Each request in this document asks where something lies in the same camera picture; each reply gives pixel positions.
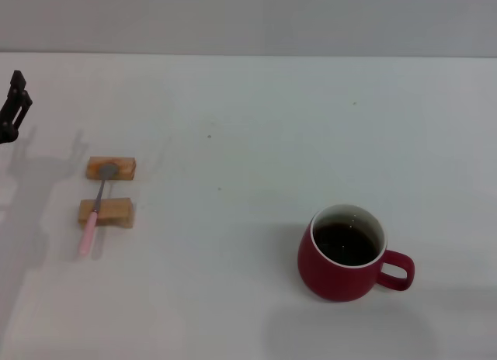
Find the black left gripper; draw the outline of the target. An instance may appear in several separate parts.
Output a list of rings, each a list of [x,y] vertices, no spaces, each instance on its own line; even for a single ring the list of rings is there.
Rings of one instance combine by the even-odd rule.
[[[9,144],[19,136],[19,128],[33,100],[26,90],[26,79],[19,70],[14,70],[9,92],[1,108],[0,144]]]

